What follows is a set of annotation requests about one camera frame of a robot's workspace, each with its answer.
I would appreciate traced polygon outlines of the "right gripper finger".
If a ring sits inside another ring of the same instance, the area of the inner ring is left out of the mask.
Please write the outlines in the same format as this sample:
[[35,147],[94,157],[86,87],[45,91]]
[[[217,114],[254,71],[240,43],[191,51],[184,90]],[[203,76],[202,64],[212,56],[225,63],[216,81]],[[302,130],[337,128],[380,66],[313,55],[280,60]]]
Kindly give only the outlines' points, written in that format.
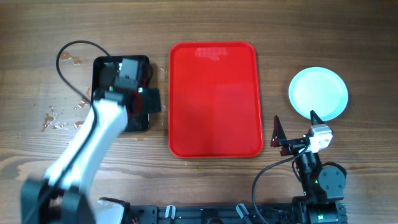
[[274,116],[274,127],[271,137],[271,147],[284,147],[287,146],[287,138],[277,115]]
[[320,119],[320,117],[316,114],[314,110],[310,111],[310,120],[312,123],[312,126],[318,125],[318,124],[323,124],[323,121]]

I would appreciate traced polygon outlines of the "light blue plate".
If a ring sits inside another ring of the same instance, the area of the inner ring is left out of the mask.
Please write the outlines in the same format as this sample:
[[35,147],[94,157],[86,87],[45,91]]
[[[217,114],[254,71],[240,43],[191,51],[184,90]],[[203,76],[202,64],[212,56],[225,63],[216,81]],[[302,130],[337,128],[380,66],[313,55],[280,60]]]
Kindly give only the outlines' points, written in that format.
[[343,79],[323,67],[310,67],[298,72],[290,82],[288,96],[298,114],[310,119],[310,112],[314,111],[323,121],[342,114],[349,100]]

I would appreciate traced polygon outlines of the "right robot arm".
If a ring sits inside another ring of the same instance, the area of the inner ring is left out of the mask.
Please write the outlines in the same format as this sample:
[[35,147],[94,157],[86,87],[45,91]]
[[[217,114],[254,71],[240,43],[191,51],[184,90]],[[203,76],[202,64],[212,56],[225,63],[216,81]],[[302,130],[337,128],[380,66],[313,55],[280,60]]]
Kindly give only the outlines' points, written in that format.
[[288,140],[280,119],[274,117],[271,146],[281,148],[281,156],[292,156],[302,197],[292,199],[295,223],[343,223],[338,202],[344,198],[346,170],[334,162],[322,163],[319,152],[333,138],[333,130],[316,112],[310,112],[311,127],[301,138]]

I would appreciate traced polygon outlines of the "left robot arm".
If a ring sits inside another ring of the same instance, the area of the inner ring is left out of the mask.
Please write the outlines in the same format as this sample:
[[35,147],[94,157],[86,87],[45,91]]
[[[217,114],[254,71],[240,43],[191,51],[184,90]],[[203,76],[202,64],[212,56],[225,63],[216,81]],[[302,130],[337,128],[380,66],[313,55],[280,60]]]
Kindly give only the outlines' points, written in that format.
[[122,133],[144,132],[161,111],[153,68],[145,55],[98,57],[91,108],[83,126],[42,180],[21,189],[23,223],[127,223],[130,204],[101,198],[92,205],[93,179],[109,147]]

